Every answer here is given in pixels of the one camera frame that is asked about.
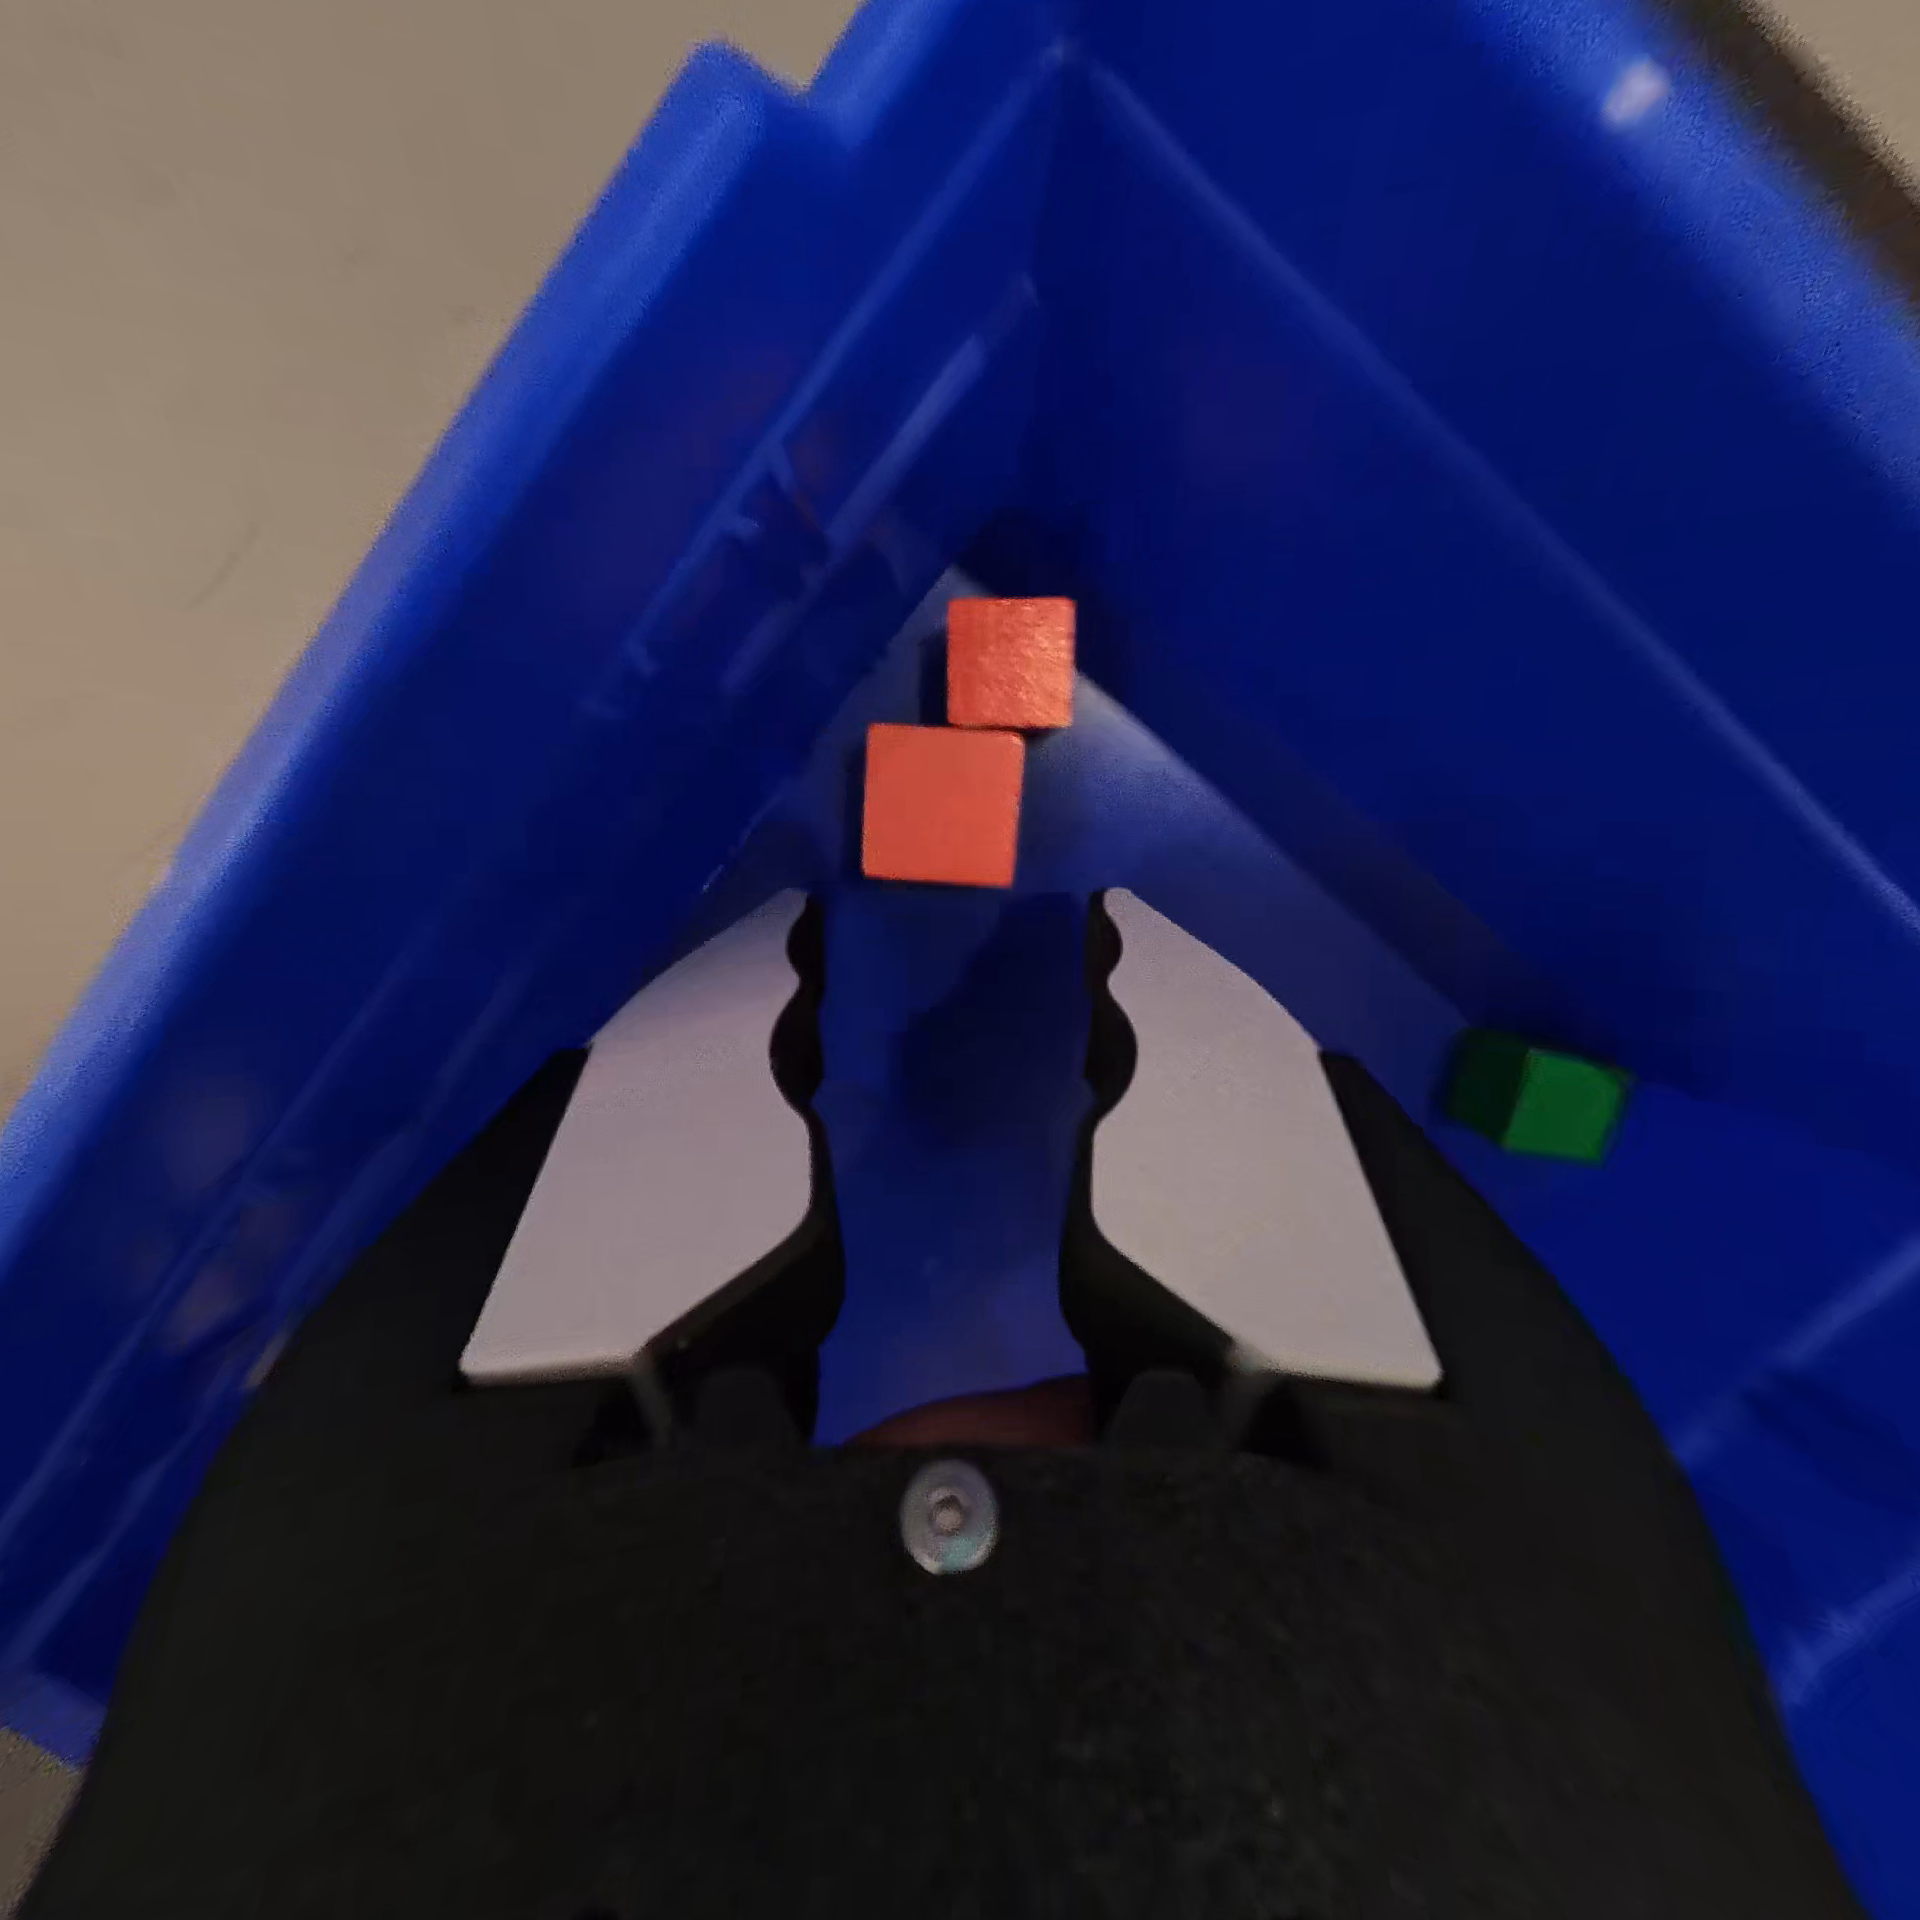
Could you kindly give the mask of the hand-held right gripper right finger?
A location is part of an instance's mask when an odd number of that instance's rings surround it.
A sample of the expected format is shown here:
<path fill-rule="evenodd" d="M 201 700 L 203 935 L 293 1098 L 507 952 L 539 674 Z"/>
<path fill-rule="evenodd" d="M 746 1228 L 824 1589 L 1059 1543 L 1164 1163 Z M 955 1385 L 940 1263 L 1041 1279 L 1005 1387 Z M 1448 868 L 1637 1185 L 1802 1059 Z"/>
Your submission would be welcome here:
<path fill-rule="evenodd" d="M 1305 1387 L 1425 1402 L 1443 1363 L 1324 1049 L 1124 887 L 1088 904 L 1088 1113 L 1060 1305 L 1107 1428 L 1260 1437 Z"/>

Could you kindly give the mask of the orange wooden cube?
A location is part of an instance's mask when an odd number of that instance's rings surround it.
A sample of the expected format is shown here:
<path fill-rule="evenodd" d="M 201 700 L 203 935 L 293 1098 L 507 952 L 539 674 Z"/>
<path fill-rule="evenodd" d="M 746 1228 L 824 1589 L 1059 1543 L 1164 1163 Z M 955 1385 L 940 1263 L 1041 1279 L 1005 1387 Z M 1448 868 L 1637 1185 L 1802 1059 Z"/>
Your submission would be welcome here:
<path fill-rule="evenodd" d="M 1016 731 L 871 724 L 859 868 L 869 880 L 1010 889 L 1023 796 L 1025 738 Z"/>
<path fill-rule="evenodd" d="M 945 719 L 1018 735 L 1073 724 L 1076 604 L 1069 596 L 953 596 Z"/>

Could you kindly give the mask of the blue plastic bin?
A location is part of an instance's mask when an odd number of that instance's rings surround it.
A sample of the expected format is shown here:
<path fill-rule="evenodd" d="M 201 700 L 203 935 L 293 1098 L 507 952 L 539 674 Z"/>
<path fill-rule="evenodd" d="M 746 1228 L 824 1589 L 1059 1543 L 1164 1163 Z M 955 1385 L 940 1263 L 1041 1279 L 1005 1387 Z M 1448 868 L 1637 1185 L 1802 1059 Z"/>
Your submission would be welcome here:
<path fill-rule="evenodd" d="M 953 596 L 1016 884 L 869 880 Z M 1088 1377 L 1088 904 L 1315 1036 L 1443 1384 Z M 820 1417 L 463 1355 L 825 913 Z M 1443 1112 L 1491 1026 L 1605 1163 Z M 677 76 L 5 1132 L 17 1916 L 1915 1916 L 1915 205 L 1724 5 L 867 5 Z"/>

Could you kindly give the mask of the green wooden cube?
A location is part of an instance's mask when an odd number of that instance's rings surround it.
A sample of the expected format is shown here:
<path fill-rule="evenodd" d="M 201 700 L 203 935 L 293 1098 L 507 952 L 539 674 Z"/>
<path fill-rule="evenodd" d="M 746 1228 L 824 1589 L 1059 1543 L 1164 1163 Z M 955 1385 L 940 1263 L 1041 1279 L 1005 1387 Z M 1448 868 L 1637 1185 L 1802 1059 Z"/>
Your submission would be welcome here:
<path fill-rule="evenodd" d="M 1509 1155 L 1597 1167 L 1635 1088 L 1612 1064 L 1469 1026 L 1448 1056 L 1443 1112 Z"/>

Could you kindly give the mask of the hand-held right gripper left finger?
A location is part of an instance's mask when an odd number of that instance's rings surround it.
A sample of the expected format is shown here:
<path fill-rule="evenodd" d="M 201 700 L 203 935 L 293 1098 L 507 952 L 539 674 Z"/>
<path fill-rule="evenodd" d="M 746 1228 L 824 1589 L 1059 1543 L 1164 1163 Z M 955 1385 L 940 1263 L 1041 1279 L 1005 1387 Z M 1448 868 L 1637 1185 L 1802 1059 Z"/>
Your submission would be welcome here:
<path fill-rule="evenodd" d="M 779 892 L 611 1017 L 465 1346 L 469 1385 L 615 1380 L 658 1443 L 708 1402 L 815 1437 L 849 1293 L 824 1008 L 825 907 Z"/>

